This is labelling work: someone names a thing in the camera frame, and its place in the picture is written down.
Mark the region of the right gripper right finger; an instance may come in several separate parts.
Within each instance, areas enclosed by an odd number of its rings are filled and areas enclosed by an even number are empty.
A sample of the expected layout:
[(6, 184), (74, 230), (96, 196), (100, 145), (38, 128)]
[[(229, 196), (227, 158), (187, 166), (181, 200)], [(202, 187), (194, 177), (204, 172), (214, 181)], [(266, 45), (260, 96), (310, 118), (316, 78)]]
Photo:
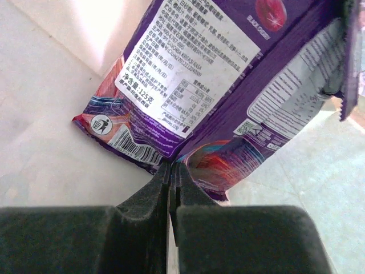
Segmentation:
[(292, 205), (224, 207), (171, 170), (171, 205), (181, 273), (330, 273), (311, 217)]

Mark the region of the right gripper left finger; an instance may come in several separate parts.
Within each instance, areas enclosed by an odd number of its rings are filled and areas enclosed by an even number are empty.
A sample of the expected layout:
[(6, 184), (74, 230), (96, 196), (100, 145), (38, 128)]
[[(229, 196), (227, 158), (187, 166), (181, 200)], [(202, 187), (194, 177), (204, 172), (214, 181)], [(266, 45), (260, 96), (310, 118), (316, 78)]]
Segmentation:
[(117, 206), (1, 209), (2, 273), (166, 273), (168, 178)]

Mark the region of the green paper gift bag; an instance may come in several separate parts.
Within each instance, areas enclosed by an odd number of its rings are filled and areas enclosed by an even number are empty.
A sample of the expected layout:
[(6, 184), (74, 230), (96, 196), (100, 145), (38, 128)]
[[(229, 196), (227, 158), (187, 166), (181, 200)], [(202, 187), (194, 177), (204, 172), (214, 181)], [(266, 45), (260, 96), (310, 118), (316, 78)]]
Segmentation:
[[(119, 204), (151, 176), (81, 132), (80, 114), (149, 1), (1, 2), (1, 206)], [(304, 208), (334, 273), (364, 272), (364, 98), (332, 98), (228, 192), (230, 206)]]

